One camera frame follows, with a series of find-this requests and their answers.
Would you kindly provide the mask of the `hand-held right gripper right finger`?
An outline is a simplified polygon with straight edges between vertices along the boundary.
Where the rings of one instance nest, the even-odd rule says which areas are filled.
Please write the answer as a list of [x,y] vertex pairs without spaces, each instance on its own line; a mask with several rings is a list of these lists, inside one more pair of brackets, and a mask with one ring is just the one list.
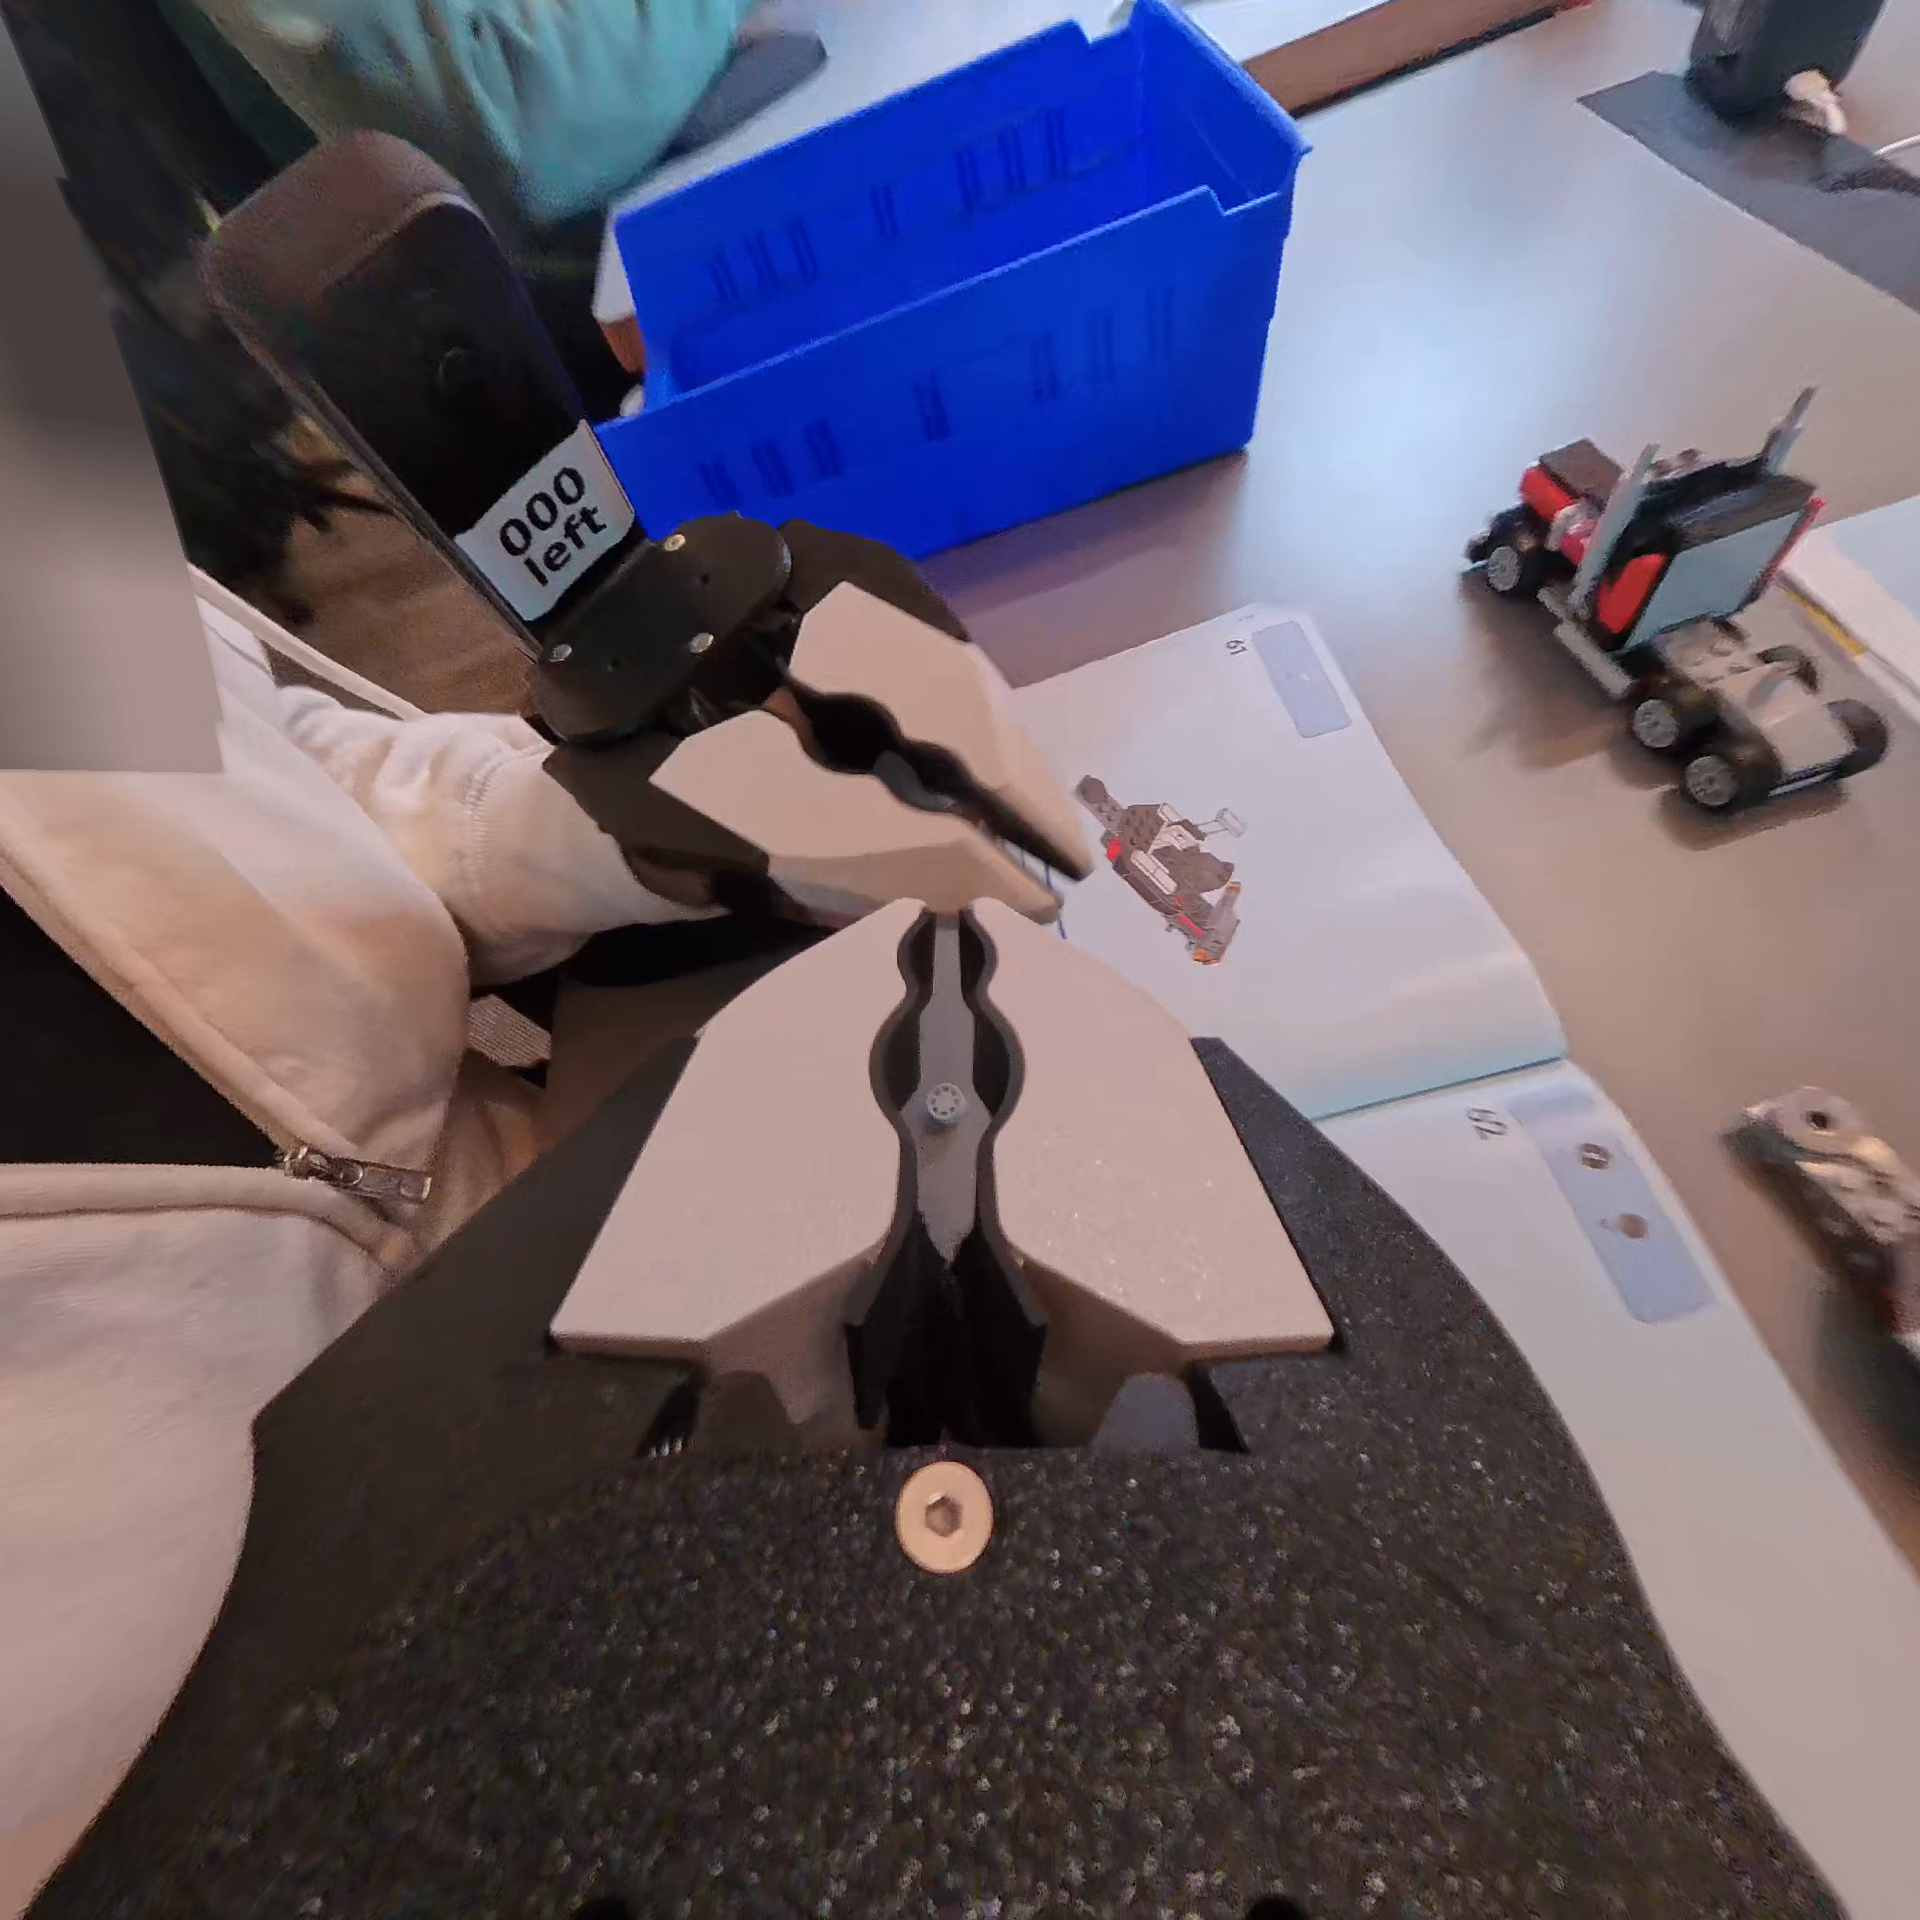
[[991,1214],[1043,1318],[1040,1438],[1085,1445],[1135,1376],[1326,1354],[1332,1318],[1183,1024],[1004,903],[972,923],[1014,1066]]

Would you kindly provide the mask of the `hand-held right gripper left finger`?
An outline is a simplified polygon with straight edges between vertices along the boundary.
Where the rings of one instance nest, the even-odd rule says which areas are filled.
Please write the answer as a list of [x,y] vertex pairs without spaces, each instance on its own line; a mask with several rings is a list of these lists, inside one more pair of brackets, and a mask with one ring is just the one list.
[[899,1313],[863,1325],[920,1216],[890,1062],[958,927],[890,903],[706,1021],[554,1313],[565,1354],[755,1376],[828,1445],[884,1431]]

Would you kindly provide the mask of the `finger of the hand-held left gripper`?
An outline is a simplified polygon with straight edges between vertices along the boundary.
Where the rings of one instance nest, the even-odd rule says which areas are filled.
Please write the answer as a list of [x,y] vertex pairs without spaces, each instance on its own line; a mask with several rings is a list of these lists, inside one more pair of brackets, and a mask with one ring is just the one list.
[[958,914],[996,901],[1056,922],[1062,901],[1029,856],[958,801],[934,797],[895,754],[877,773],[834,773],[775,717],[735,717],[685,737],[648,784],[766,859],[775,889],[824,922],[899,901]]
[[928,792],[972,808],[1006,843],[1056,874],[1092,871],[1076,802],[1026,733],[996,663],[968,640],[852,584],[803,615],[786,685],[821,741],[875,725]]

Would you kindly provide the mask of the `grey lego blade piece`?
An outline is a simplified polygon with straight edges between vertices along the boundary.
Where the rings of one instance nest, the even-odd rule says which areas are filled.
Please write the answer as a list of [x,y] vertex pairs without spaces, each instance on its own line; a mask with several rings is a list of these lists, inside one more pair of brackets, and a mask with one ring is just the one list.
[[976,1226],[976,1154],[990,1110],[976,1090],[976,1018],[966,998],[966,927],[933,920],[919,951],[914,1086],[903,1105],[916,1154],[919,1214],[934,1253],[951,1263]]

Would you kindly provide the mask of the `blue plastic bin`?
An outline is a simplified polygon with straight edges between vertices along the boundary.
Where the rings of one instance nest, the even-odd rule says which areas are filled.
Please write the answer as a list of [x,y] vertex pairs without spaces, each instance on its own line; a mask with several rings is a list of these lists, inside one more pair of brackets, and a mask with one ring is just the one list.
[[924,558],[1237,454],[1304,157],[1188,15],[1135,6],[622,210],[615,479],[659,537],[735,513]]

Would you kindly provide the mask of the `person's left forearm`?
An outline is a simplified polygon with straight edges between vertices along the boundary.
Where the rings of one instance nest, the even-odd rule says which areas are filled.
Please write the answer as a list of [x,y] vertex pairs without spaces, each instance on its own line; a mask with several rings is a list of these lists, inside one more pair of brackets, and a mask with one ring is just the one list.
[[514,717],[392,719],[283,689],[279,719],[451,913],[483,986],[554,970],[602,933],[725,913],[702,877],[622,854]]

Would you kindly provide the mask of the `open lego instruction booklet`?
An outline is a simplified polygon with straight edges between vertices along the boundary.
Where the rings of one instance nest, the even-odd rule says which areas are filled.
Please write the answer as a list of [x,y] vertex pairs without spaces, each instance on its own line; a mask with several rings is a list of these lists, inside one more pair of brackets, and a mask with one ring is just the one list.
[[1770,1218],[1800,1402],[1605,1086],[1567,1058],[1517,939],[1416,801],[1323,643],[1245,608],[1012,696],[1076,805],[1094,874],[1062,935],[1227,1050],[1471,1287],[1583,1456],[1638,1573],[1738,1592],[1784,1568],[1853,1583],[1915,1565],[1915,1361],[1878,1333],[1766,1154],[1810,1142],[1815,1094],[1859,1146],[1861,1094],[1915,1094],[1915,1054],[1831,1048],[1810,973],[1732,937],[1616,981],[1627,1062],[1669,1143]]

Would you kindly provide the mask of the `grey lego helicopter assembly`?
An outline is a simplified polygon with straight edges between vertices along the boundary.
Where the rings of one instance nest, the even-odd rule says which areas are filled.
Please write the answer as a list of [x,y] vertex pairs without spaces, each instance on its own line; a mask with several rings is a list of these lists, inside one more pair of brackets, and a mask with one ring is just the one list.
[[1831,1273],[1918,1365],[1918,1175],[1859,1107],[1795,1089],[1746,1107],[1727,1146],[1782,1198]]

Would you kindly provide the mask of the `red and black lego truck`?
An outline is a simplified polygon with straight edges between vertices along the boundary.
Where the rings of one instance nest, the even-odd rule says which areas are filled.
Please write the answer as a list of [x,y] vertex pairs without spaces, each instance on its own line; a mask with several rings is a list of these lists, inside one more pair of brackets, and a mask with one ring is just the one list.
[[1878,710],[1829,696],[1810,654],[1756,645],[1740,623],[1821,515],[1787,472],[1813,399],[1744,461],[1647,445],[1622,467],[1588,440],[1550,449],[1462,551],[1488,593],[1551,618],[1627,737],[1714,819],[1845,784],[1887,753]]

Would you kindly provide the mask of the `closed lego instruction booklet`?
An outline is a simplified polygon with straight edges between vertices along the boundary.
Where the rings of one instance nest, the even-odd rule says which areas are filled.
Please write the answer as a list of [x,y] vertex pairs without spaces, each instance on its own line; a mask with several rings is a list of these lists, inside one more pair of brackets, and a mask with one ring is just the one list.
[[1805,533],[1782,565],[1861,670],[1918,717],[1918,497]]

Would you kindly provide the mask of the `person's white hoodie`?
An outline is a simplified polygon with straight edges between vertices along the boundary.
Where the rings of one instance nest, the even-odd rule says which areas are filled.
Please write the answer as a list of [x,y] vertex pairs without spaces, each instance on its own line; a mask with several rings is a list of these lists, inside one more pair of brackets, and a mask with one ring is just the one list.
[[5,773],[5,1917],[197,1663],[258,1411],[532,1157],[451,913],[199,613],[218,775]]

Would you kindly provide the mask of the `black rounded device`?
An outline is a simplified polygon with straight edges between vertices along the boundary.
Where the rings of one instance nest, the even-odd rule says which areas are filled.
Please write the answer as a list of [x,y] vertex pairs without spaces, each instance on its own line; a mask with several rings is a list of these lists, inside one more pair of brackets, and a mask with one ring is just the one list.
[[1702,3],[1687,83],[1727,122],[1836,104],[1884,10],[1884,3]]

